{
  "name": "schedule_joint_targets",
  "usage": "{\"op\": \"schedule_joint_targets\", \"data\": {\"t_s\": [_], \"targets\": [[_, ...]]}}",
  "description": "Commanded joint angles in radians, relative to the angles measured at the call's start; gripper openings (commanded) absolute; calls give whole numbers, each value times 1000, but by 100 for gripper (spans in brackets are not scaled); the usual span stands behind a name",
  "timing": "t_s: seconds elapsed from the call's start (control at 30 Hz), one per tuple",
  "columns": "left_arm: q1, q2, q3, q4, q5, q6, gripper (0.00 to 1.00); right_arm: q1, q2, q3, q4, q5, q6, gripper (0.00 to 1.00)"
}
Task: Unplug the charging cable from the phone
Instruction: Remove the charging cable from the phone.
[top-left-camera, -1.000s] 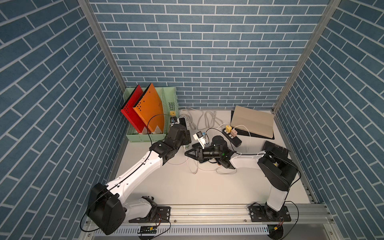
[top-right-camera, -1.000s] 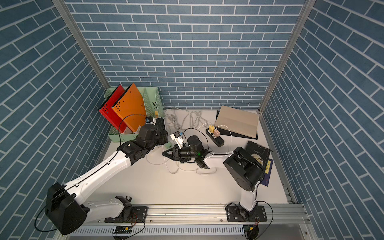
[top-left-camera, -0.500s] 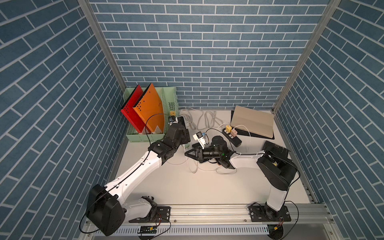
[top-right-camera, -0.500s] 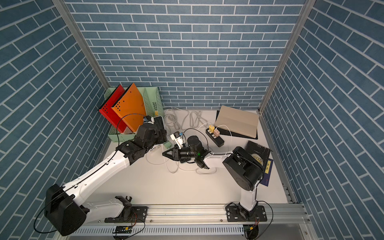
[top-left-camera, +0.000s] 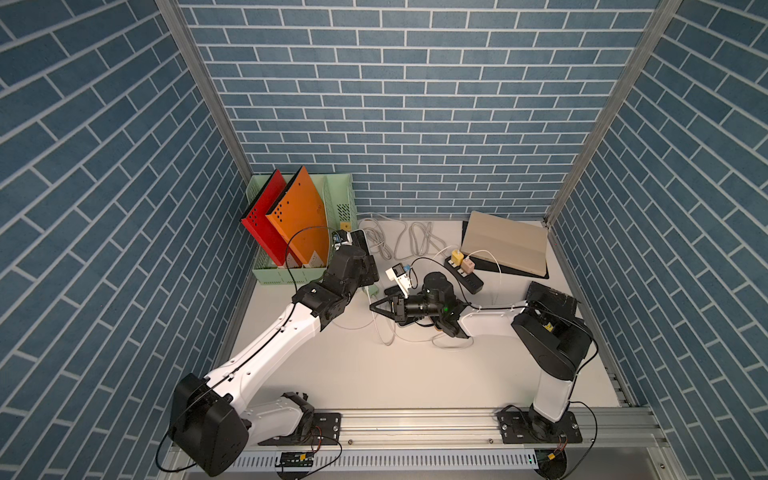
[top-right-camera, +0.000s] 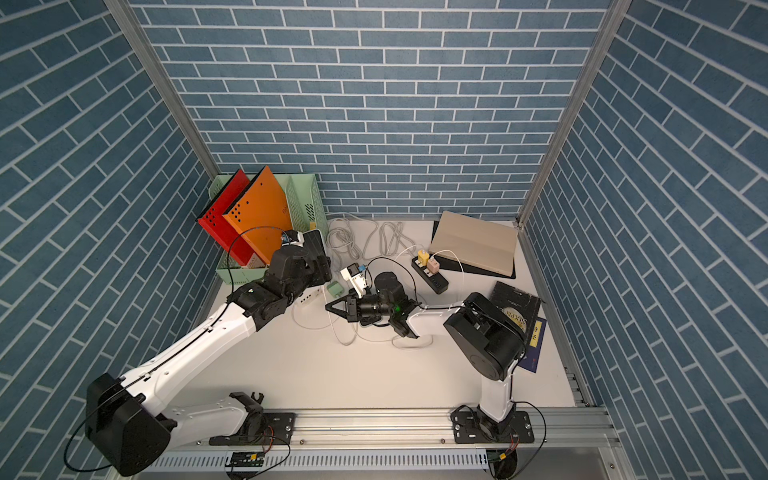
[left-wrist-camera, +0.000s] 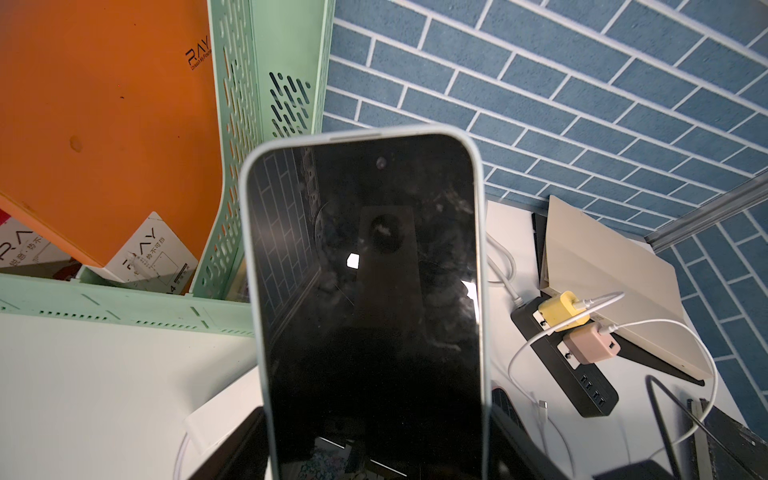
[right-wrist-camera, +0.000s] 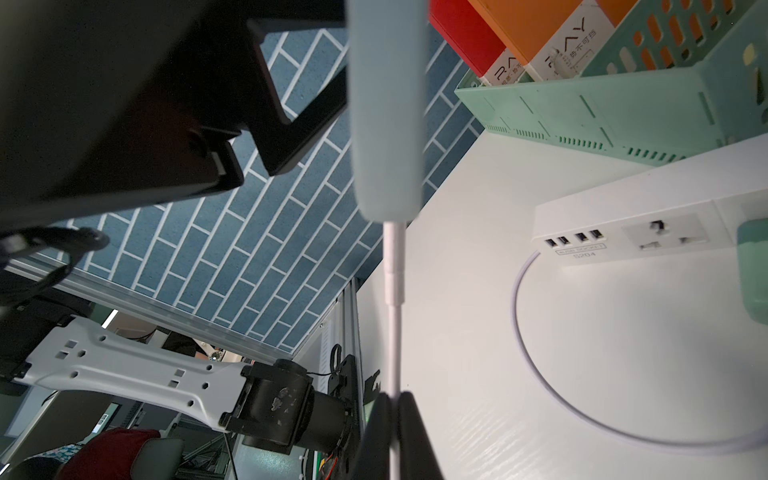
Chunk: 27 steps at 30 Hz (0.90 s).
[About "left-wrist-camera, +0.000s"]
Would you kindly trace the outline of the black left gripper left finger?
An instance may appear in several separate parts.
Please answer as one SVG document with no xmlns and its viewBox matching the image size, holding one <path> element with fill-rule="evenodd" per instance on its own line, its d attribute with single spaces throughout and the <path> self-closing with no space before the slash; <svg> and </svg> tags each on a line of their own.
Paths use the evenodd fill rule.
<svg viewBox="0 0 768 480">
<path fill-rule="evenodd" d="M 259 406 L 190 476 L 191 480 L 264 480 L 268 464 L 267 421 Z"/>
</svg>

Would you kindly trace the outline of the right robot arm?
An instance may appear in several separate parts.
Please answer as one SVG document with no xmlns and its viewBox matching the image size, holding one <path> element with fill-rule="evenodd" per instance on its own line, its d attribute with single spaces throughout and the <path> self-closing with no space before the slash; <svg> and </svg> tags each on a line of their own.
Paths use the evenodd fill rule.
<svg viewBox="0 0 768 480">
<path fill-rule="evenodd" d="M 683 444 L 693 479 L 765 479 L 767 441 L 705 399 L 678 399 L 660 380 L 647 376 L 646 390 L 659 428 L 669 468 L 649 459 L 598 474 L 598 479 L 681 479 L 682 462 L 672 445 L 657 394 L 667 395 L 695 428 Z"/>
</svg>

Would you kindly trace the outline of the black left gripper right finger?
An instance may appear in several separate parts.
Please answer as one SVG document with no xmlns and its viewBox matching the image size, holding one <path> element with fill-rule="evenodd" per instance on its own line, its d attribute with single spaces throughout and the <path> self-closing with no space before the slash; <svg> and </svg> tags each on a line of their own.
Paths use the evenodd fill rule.
<svg viewBox="0 0 768 480">
<path fill-rule="evenodd" d="M 567 479 L 497 405 L 489 414 L 489 479 Z"/>
</svg>

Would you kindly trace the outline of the black phone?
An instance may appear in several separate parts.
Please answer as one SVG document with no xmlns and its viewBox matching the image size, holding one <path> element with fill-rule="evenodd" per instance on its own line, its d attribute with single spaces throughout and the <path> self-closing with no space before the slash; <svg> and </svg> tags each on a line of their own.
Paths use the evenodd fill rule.
<svg viewBox="0 0 768 480">
<path fill-rule="evenodd" d="M 275 479 L 482 479 L 478 152 L 437 124 L 266 142 L 239 180 Z"/>
</svg>

